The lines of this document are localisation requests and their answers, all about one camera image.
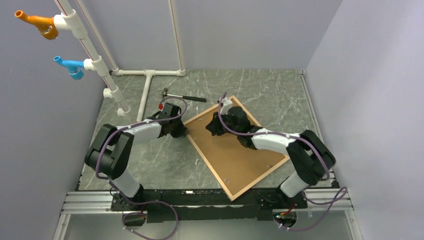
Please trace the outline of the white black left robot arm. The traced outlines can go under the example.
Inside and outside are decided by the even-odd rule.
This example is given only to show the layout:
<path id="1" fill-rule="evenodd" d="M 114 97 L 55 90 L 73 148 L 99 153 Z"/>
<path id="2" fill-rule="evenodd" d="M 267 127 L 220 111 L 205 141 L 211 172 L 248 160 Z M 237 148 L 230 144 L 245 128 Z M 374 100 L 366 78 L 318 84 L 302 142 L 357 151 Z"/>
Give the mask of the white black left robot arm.
<path id="1" fill-rule="evenodd" d="M 104 124 L 85 155 L 85 164 L 95 171 L 96 177 L 107 180 L 124 196 L 123 202 L 129 209 L 139 209 L 145 200 L 144 188 L 129 170 L 132 147 L 167 135 L 185 136 L 188 133 L 182 122 L 185 111 L 174 103 L 162 101 L 159 111 L 141 122 L 121 127 Z"/>

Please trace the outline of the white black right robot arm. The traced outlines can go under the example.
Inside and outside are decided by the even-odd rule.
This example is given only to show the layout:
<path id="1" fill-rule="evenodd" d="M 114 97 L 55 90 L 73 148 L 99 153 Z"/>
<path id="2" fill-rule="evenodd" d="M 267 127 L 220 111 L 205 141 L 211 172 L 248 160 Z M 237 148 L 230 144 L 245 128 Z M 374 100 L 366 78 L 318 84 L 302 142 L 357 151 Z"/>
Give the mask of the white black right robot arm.
<path id="1" fill-rule="evenodd" d="M 275 194 L 276 203 L 282 208 L 289 207 L 296 195 L 326 177 L 336 164 L 334 155 L 313 131 L 269 131 L 252 124 L 240 106 L 231 107 L 226 114 L 214 112 L 205 128 L 212 136 L 234 134 L 245 148 L 289 156 L 295 172 L 279 185 Z"/>

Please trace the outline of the wooden picture frame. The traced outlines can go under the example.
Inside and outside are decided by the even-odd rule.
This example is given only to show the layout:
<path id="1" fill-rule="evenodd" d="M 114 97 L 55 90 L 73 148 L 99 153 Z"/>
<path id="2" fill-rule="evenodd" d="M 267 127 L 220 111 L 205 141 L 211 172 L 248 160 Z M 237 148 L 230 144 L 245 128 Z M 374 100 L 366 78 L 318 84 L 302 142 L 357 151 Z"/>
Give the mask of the wooden picture frame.
<path id="1" fill-rule="evenodd" d="M 206 130 L 214 105 L 184 122 L 188 139 L 217 179 L 222 189 L 234 201 L 290 158 L 270 150 L 253 150 L 243 147 L 230 133 L 212 136 Z"/>

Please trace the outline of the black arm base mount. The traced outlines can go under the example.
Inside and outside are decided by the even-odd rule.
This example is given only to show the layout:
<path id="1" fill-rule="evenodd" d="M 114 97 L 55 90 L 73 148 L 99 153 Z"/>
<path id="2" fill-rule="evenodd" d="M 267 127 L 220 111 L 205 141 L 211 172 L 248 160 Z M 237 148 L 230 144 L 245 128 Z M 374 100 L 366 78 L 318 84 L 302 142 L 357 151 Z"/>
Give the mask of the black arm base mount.
<path id="1" fill-rule="evenodd" d="M 230 200 L 221 189 L 145 189 L 142 203 L 127 201 L 114 193 L 110 206 L 113 212 L 146 214 L 148 223 L 165 221 L 200 221 L 255 219 L 271 221 L 279 212 L 303 210 L 306 200 L 298 194 L 289 199 L 275 188 L 249 189 L 235 200 Z"/>

